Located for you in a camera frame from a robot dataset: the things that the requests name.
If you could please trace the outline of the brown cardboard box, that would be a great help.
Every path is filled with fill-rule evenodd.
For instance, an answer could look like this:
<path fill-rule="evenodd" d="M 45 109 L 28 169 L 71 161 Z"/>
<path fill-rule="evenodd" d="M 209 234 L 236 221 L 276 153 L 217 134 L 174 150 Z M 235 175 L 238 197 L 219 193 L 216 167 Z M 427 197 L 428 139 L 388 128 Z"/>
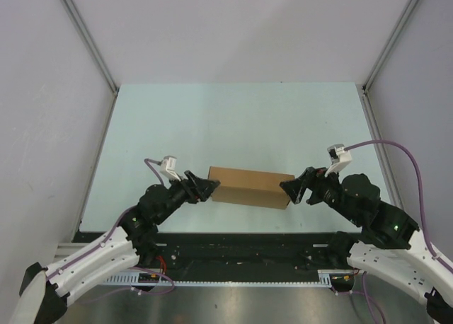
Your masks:
<path fill-rule="evenodd" d="M 280 183 L 295 179 L 293 175 L 283 173 L 216 166 L 210 167 L 208 178 L 220 182 L 211 196 L 214 202 L 271 209 L 287 208 L 290 199 Z"/>

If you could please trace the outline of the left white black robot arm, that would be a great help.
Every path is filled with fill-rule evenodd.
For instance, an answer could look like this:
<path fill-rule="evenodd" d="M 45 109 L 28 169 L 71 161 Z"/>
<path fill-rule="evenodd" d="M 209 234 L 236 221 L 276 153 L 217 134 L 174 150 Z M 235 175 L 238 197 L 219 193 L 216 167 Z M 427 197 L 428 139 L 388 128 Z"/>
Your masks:
<path fill-rule="evenodd" d="M 82 249 L 57 262 L 39 262 L 26 270 L 11 323 L 55 323 L 76 300 L 110 276 L 155 262 L 158 226 L 183 204 L 207 201 L 218 180 L 185 177 L 147 188 L 138 203 L 125 210 L 113 227 Z"/>

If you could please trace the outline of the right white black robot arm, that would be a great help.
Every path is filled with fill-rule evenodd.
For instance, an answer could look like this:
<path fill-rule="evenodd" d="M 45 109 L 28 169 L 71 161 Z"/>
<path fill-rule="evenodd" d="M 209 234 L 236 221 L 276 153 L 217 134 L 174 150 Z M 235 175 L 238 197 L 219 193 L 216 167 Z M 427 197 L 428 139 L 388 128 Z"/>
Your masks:
<path fill-rule="evenodd" d="M 311 191 L 307 204 L 324 203 L 361 229 L 359 238 L 341 231 L 332 237 L 326 248 L 332 267 L 374 274 L 425 305 L 435 322 L 452 322 L 452 273 L 430 253 L 417 222 L 382 201 L 366 175 L 341 180 L 327 168 L 308 167 L 280 187 L 293 204 Z"/>

